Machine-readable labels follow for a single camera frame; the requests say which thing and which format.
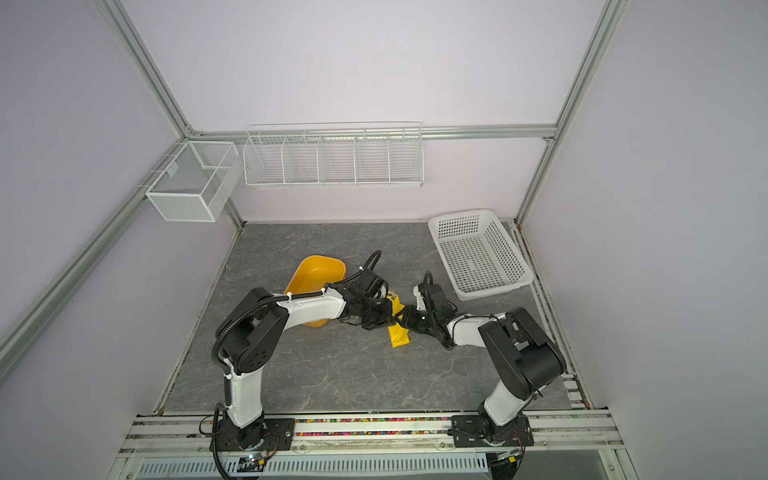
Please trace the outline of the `yellow paper napkin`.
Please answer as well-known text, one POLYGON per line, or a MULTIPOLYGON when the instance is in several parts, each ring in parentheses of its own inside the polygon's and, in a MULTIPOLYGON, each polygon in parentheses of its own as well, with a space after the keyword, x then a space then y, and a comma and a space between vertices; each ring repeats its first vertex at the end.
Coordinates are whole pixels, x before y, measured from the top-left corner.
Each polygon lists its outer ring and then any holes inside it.
MULTIPOLYGON (((399 296, 390 291, 387 294, 387 298, 392 303, 392 314, 395 320, 398 319, 398 315, 404 309, 404 305, 401 303, 399 296)), ((390 337, 390 343, 393 348, 402 347, 410 343, 409 330, 402 327, 398 322, 388 327, 388 333, 390 337)))

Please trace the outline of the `white perforated plastic basket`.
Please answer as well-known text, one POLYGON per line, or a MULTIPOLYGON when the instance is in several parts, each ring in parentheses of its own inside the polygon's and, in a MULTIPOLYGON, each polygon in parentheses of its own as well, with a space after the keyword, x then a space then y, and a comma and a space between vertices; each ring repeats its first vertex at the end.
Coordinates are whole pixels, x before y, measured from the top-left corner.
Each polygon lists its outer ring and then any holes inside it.
POLYGON ((428 228, 461 301, 530 285, 534 274, 499 218, 477 209, 440 215, 428 228))

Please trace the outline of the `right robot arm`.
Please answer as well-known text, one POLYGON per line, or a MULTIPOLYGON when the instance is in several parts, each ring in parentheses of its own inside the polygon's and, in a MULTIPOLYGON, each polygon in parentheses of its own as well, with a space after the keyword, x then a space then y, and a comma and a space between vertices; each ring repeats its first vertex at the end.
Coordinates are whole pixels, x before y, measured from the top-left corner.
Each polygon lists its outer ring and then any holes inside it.
POLYGON ((501 446, 531 444, 525 408, 566 370, 555 341, 522 307, 497 314, 461 313, 442 287, 426 273, 415 288, 416 305, 394 314, 397 324, 437 339, 447 350, 478 347, 486 350, 499 377, 478 412, 456 417, 451 431, 458 443, 501 446))

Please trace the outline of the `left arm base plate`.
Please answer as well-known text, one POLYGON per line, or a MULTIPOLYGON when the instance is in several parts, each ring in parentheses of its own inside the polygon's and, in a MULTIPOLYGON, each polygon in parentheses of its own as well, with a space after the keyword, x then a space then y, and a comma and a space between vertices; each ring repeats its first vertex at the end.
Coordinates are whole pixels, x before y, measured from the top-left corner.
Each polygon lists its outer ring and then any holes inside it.
POLYGON ((295 418, 260 418, 243 429, 228 416, 221 417, 212 433, 211 451, 289 450, 294 436, 295 418))

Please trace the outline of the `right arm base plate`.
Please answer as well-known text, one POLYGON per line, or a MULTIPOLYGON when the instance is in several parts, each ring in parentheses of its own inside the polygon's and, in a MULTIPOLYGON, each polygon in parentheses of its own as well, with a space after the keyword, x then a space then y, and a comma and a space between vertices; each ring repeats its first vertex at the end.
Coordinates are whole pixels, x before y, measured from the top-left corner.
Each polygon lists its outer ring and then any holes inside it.
POLYGON ((506 424, 496 425, 480 414, 454 415, 448 434, 459 448, 530 447, 534 438, 529 419, 518 415, 506 424))

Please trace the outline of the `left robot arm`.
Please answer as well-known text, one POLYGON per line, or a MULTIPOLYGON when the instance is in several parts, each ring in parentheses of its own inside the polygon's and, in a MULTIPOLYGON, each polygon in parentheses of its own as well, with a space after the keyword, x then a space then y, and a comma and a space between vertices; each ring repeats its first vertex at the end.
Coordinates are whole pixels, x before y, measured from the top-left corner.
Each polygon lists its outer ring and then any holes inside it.
POLYGON ((211 348, 211 358, 224 374, 225 392, 213 427, 215 443, 247 451, 265 441, 263 368, 285 330, 324 319, 365 330, 394 323, 388 283, 374 271, 380 257, 374 251, 356 273, 317 291, 274 295, 254 288, 221 323, 211 348))

